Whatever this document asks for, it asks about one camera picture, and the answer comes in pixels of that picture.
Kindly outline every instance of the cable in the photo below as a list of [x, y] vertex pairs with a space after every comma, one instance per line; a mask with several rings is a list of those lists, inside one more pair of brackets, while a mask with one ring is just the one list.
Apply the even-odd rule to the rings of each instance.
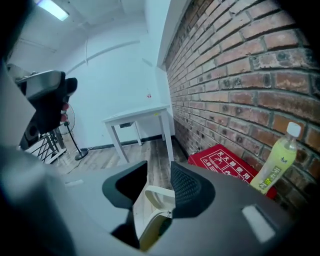
[[81, 162], [82, 162], [83, 159], [84, 159], [84, 158], [82, 158], [82, 159], [80, 160], [80, 162], [78, 163], [78, 165], [77, 165], [76, 167], [74, 167], [71, 171], [69, 171], [69, 172], [66, 173], [65, 175], [71, 173], [74, 169], [76, 169], [76, 168], [81, 164]]

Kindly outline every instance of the table leg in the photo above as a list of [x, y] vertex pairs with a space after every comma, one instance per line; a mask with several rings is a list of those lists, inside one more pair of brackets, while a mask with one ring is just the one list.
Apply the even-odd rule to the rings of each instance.
[[161, 114], [158, 115], [159, 117], [159, 122], [160, 122], [160, 127], [161, 127], [161, 135], [162, 135], [162, 140], [165, 141], [166, 137], [165, 137], [165, 132], [164, 132], [164, 126], [162, 124], [162, 118], [161, 118]]
[[113, 142], [115, 150], [119, 154], [120, 160], [122, 162], [129, 163], [128, 157], [127, 157], [123, 147], [121, 146], [121, 143], [120, 143], [120, 140], [119, 140], [119, 137], [117, 135], [115, 127], [111, 126], [109, 124], [105, 124], [105, 126], [106, 126], [106, 128], [107, 128], [107, 130], [109, 132], [109, 135], [111, 137], [111, 140]]
[[165, 135], [166, 149], [168, 151], [169, 162], [171, 165], [171, 161], [174, 161], [175, 159], [174, 159], [174, 151], [173, 151], [172, 142], [171, 142], [171, 133], [170, 133], [170, 125], [169, 125], [167, 110], [161, 111], [161, 117], [162, 117], [162, 126], [164, 130], [164, 135]]
[[134, 122], [134, 127], [135, 127], [135, 132], [136, 132], [136, 137], [137, 137], [137, 140], [138, 140], [138, 144], [139, 144], [139, 146], [142, 146], [140, 135], [139, 135], [139, 132], [138, 132], [137, 122]]

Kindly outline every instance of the floor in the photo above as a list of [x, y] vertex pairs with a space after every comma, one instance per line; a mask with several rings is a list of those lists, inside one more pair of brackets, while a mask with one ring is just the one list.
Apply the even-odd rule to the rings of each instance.
[[[119, 164], [119, 156], [114, 147], [90, 150], [88, 155], [80, 161], [75, 161], [77, 150], [74, 144], [63, 138], [67, 153], [55, 162], [61, 175], [68, 175], [70, 172], [78, 170], [93, 171], [98, 169], [107, 169]], [[187, 159], [182, 153], [181, 148], [175, 140], [172, 141], [174, 160], [177, 162], [186, 162]], [[167, 153], [166, 142], [162, 139], [147, 141], [139, 146], [138, 144], [127, 145], [123, 147], [129, 161], [148, 161], [148, 185], [154, 185], [165, 189], [171, 189], [170, 184], [170, 165]], [[153, 205], [145, 196], [144, 189], [133, 206], [134, 223], [138, 238], [142, 234], [148, 223], [148, 218], [155, 210]]]

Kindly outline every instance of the standing fan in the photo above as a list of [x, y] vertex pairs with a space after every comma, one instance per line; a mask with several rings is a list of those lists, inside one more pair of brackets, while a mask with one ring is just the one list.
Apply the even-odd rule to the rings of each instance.
[[57, 131], [62, 134], [62, 135], [66, 135], [66, 134], [70, 134], [70, 137], [76, 147], [76, 149], [78, 150], [79, 154], [77, 154], [75, 156], [75, 160], [80, 160], [82, 158], [84, 158], [87, 154], [88, 154], [88, 150], [86, 149], [82, 149], [80, 150], [78, 148], [78, 145], [77, 143], [75, 142], [75, 139], [74, 137], [72, 136], [72, 133], [71, 131], [74, 129], [75, 127], [75, 122], [76, 122], [76, 118], [75, 118], [75, 112], [74, 112], [74, 109], [71, 107], [71, 105], [68, 103], [69, 105], [69, 108], [66, 110], [65, 112], [65, 115], [66, 115], [66, 121], [63, 122], [63, 124], [61, 124]]

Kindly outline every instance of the ceiling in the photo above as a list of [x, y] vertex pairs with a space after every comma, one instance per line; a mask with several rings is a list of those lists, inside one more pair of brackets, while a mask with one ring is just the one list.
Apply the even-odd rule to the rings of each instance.
[[24, 25], [18, 44], [55, 52], [64, 40], [82, 31], [85, 35], [102, 24], [144, 12], [144, 0], [53, 0], [69, 13], [60, 21], [36, 6]]

